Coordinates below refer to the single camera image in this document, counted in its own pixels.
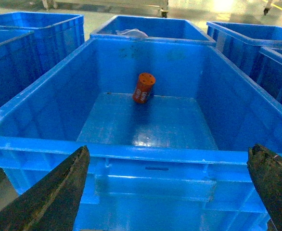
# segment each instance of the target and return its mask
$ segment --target blue storage bin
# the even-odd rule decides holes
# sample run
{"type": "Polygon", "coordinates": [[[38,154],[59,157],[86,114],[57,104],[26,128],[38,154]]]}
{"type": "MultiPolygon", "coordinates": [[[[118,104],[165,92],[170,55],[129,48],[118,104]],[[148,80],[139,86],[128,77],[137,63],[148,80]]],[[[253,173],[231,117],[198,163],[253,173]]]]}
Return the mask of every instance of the blue storage bin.
{"type": "Polygon", "coordinates": [[[262,47],[250,77],[282,104],[282,49],[262,47]]]}
{"type": "Polygon", "coordinates": [[[0,107],[41,75],[34,32],[0,30],[0,107]]]}
{"type": "Polygon", "coordinates": [[[43,73],[84,43],[83,16],[78,14],[5,13],[0,28],[34,30],[43,73]]]}
{"type": "Polygon", "coordinates": [[[114,16],[90,34],[91,38],[108,37],[129,40],[189,42],[215,46],[215,41],[188,20],[135,16],[114,16]],[[118,35],[117,30],[138,29],[148,37],[118,35]]]}
{"type": "Polygon", "coordinates": [[[207,34],[236,66],[250,75],[262,46],[282,48],[282,27],[207,22],[207,34]]]}
{"type": "Polygon", "coordinates": [[[87,145],[76,231],[266,230],[246,162],[257,142],[282,153],[271,99],[210,46],[90,39],[0,108],[0,167],[22,194],[87,145]]]}

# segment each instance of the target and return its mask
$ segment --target orange cylinder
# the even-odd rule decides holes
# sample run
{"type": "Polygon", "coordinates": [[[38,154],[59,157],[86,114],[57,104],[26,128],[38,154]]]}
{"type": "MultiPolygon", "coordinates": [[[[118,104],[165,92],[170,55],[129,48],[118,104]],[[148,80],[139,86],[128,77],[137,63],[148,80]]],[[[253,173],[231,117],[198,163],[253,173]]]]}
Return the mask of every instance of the orange cylinder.
{"type": "Polygon", "coordinates": [[[137,103],[146,103],[152,91],[156,79],[149,73],[141,73],[139,75],[137,87],[132,95],[132,98],[137,103]]]}

